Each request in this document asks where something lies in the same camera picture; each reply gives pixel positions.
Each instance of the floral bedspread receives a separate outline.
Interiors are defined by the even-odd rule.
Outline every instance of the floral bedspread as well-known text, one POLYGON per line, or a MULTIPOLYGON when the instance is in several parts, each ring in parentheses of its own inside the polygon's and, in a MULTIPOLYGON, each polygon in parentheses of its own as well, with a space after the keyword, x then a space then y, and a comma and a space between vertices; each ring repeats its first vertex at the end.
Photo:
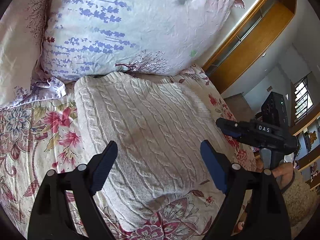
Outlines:
MULTIPOLYGON (((233 114, 202 69, 193 66, 195 74, 136 77, 161 82, 179 82, 190 87, 211 110, 212 118, 234 120, 233 114)), ((36 193, 49 169, 58 173, 73 170, 82 163, 83 149, 74 101, 73 84, 60 99, 25 104, 0 112, 0 204, 19 231, 27 237, 28 221, 36 193)), ((226 136, 234 150, 234 160, 244 168, 255 170, 249 146, 226 136)), ((68 192, 70 210, 79 233, 86 235, 72 192, 68 192)), ((244 200, 243 209, 248 201, 244 200)), ((201 239, 209 229, 223 202, 210 180, 197 189, 159 210, 145 225, 133 232, 122 230, 106 197, 98 192, 95 202, 116 239, 201 239)))

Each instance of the lavender print pillowcase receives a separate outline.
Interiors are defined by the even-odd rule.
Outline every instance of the lavender print pillowcase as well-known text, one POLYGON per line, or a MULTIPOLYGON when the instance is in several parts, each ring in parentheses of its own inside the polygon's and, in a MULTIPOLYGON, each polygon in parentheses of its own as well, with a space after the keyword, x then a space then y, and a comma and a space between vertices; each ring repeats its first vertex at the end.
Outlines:
POLYGON ((175 75, 212 44, 233 3, 52 0, 41 63, 65 83, 112 71, 175 75))
POLYGON ((12 0, 0 20, 0 110, 65 95, 39 64, 50 1, 12 0))

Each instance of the bed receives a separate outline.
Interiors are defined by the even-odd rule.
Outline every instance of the bed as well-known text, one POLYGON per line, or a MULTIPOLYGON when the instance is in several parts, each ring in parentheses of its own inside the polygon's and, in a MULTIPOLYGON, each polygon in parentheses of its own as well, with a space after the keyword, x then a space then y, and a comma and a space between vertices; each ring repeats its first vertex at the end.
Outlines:
MULTIPOLYGON (((202 69, 195 65, 192 68, 195 74, 165 77, 133 75, 153 82, 166 79, 182 83, 197 93, 210 109, 214 120, 219 117, 234 120, 228 106, 202 69)), ((25 237, 32 205, 45 173, 49 169, 55 169, 58 173, 71 171, 82 163, 82 156, 85 155, 73 83, 67 88, 68 94, 63 98, 34 102, 0 112, 0 203, 25 237)), ((233 147, 235 161, 248 170, 255 170, 255 159, 249 146, 239 144, 228 136, 225 137, 225 143, 233 147)), ((68 193, 68 201, 76 228, 85 235, 72 193, 68 193)), ((146 221, 143 227, 132 232, 121 229, 102 194, 98 193, 95 201, 117 239, 141 239, 146 235, 153 235, 155 239, 196 239, 203 237, 210 227, 223 197, 212 181, 203 181, 196 190, 173 201, 146 221)))
MULTIPOLYGON (((23 236, 27 237, 32 206, 46 172, 49 169, 58 173, 72 171, 88 161, 74 93, 74 81, 80 77, 124 71, 154 83, 182 84, 196 93, 211 111, 214 121, 219 117, 235 120, 204 71, 192 62, 215 38, 231 6, 242 7, 243 2, 178 0, 175 6, 184 19, 190 17, 189 13, 194 18, 188 22, 193 28, 183 33, 183 20, 177 19, 174 12, 166 13, 172 1, 167 0, 159 13, 170 15, 179 22, 178 27, 161 21, 158 28, 156 21, 149 22, 153 30, 143 37, 141 33, 135 35, 137 32, 131 27, 136 27, 137 22, 131 21, 126 27, 126 34, 131 36, 127 35, 130 39, 126 36, 126 40, 122 39, 125 34, 121 32, 120 19, 132 18, 135 9, 136 13, 143 11, 143 6, 139 6, 143 4, 141 0, 28 0, 27 3, 13 0, 1 18, 0 38, 4 49, 0 55, 3 59, 0 65, 0 204, 23 236), (187 5, 187 9, 181 9, 182 5, 187 5), (208 6, 212 7, 211 11, 201 17, 209 24, 197 15, 208 6), (100 28, 101 22, 110 29, 100 28), (87 31, 93 39, 102 37, 109 43, 98 38, 90 41, 83 36, 87 35, 83 29, 74 29, 81 24, 90 24, 87 31), (148 40, 155 33, 155 40, 165 38, 164 43, 170 46, 150 43, 148 40)), ((158 1, 153 5, 157 10, 162 8, 158 1)), ((255 170, 249 146, 221 132, 218 136, 230 148, 232 161, 255 170)), ((249 196, 247 193, 242 212, 249 196)), ((86 235, 72 192, 68 192, 67 197, 76 229, 86 235)), ((121 227, 107 204, 106 195, 99 192, 94 199, 116 239, 201 239, 218 213, 224 195, 211 180, 201 181, 195 189, 162 207, 144 225, 131 231, 121 227)))

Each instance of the cable knit pattern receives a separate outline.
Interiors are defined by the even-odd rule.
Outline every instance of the cable knit pattern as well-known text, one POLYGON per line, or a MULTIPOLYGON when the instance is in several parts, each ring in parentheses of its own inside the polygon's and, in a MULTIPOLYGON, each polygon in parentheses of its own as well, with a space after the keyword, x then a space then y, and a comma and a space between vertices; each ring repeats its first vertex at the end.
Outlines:
POLYGON ((75 97, 88 155, 101 153, 110 140, 118 144, 103 192, 125 231, 210 178, 200 155, 203 140, 234 157, 210 111, 182 84, 113 72, 81 78, 75 97))

